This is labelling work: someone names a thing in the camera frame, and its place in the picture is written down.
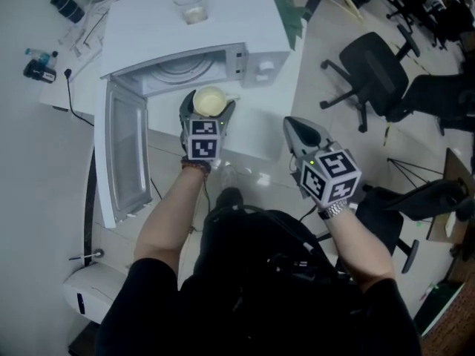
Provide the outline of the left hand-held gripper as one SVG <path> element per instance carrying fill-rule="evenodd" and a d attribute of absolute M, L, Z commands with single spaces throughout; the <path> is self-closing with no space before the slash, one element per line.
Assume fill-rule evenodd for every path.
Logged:
<path fill-rule="evenodd" d="M 216 117 L 201 116 L 194 110 L 192 90 L 183 100 L 180 109 L 182 133 L 180 141 L 186 151 L 186 156 L 194 161 L 215 161 L 220 158 L 223 142 L 236 101 L 230 100 Z"/>

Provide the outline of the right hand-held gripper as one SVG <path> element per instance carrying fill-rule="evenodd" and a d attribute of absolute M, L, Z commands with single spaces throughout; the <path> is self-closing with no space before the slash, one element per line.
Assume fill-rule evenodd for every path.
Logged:
<path fill-rule="evenodd" d="M 296 158 L 292 177 L 304 199 L 328 208 L 355 193 L 361 170 L 347 149 L 332 142 L 325 128 L 308 119 L 286 116 L 284 136 Z"/>

